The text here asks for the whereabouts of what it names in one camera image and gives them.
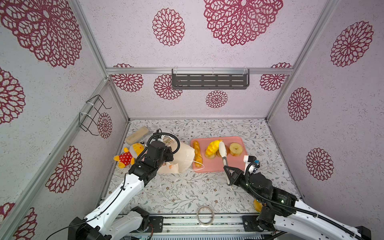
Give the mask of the round orange fake bun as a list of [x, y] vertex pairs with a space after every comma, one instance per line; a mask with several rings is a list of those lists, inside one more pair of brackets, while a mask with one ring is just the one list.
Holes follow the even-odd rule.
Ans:
[[[230, 154], [230, 149], [229, 149], [229, 147], [228, 147], [227, 145], [225, 145], [225, 148], [226, 148], [226, 156], [228, 156], [228, 155]], [[217, 155], [219, 158], [222, 158], [222, 155], [221, 155], [221, 153], [220, 153], [220, 150], [218, 150], [218, 151], [216, 152], [216, 155]]]

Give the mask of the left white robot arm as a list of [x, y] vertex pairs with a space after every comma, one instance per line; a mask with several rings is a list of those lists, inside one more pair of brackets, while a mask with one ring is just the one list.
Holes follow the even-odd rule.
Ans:
[[138, 231], [155, 232], [149, 212], [133, 208], [125, 217], [116, 219], [123, 208], [153, 179], [165, 162], [173, 160], [173, 154], [147, 153], [142, 162], [137, 161], [125, 175], [120, 186], [84, 219], [76, 217], [69, 225], [69, 240], [120, 240]]

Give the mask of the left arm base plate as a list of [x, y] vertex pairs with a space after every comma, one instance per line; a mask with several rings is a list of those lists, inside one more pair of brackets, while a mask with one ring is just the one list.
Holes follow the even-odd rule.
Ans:
[[164, 217], [159, 216], [147, 216], [143, 218], [140, 227], [132, 231], [132, 233], [162, 233], [164, 225]]

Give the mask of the yellow fake croissant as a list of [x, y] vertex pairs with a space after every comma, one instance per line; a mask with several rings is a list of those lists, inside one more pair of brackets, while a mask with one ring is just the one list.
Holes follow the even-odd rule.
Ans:
[[216, 153], [219, 150], [220, 142], [222, 142], [222, 140], [215, 140], [208, 145], [205, 151], [206, 158], [214, 159], [217, 156]]

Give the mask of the white paper bag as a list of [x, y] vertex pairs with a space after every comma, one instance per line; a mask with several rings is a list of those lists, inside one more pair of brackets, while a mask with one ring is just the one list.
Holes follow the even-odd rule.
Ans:
[[195, 149], [187, 144], [180, 142], [179, 150], [173, 155], [174, 160], [165, 162], [158, 170], [157, 174], [181, 174], [186, 170], [198, 171], [205, 168], [202, 163], [195, 159]]

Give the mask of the yellow ring-shaped fake bread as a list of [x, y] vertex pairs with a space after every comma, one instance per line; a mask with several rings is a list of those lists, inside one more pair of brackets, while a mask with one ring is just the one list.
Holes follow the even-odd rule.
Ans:
[[230, 155], [234, 157], [240, 156], [244, 151], [242, 145], [238, 143], [231, 143], [229, 146], [229, 150], [230, 150]]

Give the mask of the steel tongs cream tips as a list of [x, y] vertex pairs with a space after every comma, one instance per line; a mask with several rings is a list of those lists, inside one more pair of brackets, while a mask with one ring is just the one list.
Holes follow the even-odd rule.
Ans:
[[224, 170], [226, 170], [226, 166], [228, 166], [228, 159], [227, 159], [227, 148], [224, 142], [219, 143], [219, 153], [223, 160]]

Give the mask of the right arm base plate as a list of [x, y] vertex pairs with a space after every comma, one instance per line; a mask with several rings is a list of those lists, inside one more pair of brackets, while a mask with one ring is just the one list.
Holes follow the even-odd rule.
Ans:
[[259, 224], [259, 215], [243, 215], [243, 227], [245, 232], [263, 232]]

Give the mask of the long twisted fake bread stick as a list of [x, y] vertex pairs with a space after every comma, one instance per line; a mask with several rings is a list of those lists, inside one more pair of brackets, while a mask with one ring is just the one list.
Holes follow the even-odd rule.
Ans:
[[200, 144], [198, 141], [193, 141], [193, 148], [195, 150], [195, 158], [194, 158], [195, 166], [196, 168], [200, 168], [203, 166], [203, 158], [201, 155]]

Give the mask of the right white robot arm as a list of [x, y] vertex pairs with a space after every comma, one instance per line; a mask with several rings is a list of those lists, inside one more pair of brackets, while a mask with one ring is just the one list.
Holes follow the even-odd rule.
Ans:
[[257, 217], [243, 217], [246, 231], [273, 232], [271, 239], [292, 234], [305, 240], [370, 240], [371, 230], [364, 226], [342, 224], [305, 204], [296, 196], [273, 186], [261, 173], [252, 174], [251, 163], [245, 171], [224, 166], [231, 185], [250, 194], [261, 204]]

